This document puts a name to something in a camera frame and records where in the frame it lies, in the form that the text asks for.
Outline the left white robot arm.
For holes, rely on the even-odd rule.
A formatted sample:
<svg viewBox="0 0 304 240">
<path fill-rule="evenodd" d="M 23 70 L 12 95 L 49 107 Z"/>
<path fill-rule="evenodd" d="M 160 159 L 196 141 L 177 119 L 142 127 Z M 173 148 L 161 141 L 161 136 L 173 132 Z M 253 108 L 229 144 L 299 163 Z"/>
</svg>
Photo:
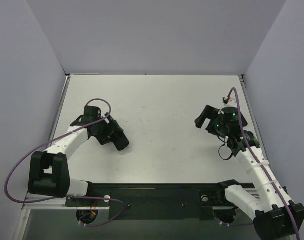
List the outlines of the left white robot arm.
<svg viewBox="0 0 304 240">
<path fill-rule="evenodd" d="M 84 206 L 92 204 L 95 194 L 90 190 L 91 183 L 71 179 L 68 168 L 69 158 L 91 137 L 102 146 L 112 143 L 118 151 L 129 145 L 124 131 L 110 115 L 102 115 L 98 107 L 87 105 L 83 114 L 70 124 L 66 137 L 31 155 L 28 192 L 57 198 L 77 197 Z"/>
</svg>

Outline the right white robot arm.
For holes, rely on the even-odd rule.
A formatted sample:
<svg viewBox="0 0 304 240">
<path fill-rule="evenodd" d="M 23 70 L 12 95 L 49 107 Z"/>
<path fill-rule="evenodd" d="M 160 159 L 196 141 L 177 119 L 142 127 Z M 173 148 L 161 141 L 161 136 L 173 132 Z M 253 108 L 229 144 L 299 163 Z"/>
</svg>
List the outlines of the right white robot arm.
<svg viewBox="0 0 304 240">
<path fill-rule="evenodd" d="M 304 220 L 304 206 L 295 203 L 279 184 L 255 135 L 241 128 L 245 121 L 238 109 L 230 105 L 222 109 L 206 105 L 194 121 L 195 126 L 201 128 L 205 120 L 209 120 L 207 132 L 224 139 L 224 146 L 244 167 L 258 195 L 255 198 L 235 180 L 229 180 L 215 192 L 216 201 L 222 205 L 230 202 L 242 210 L 253 221 L 262 240 L 298 234 Z"/>
</svg>

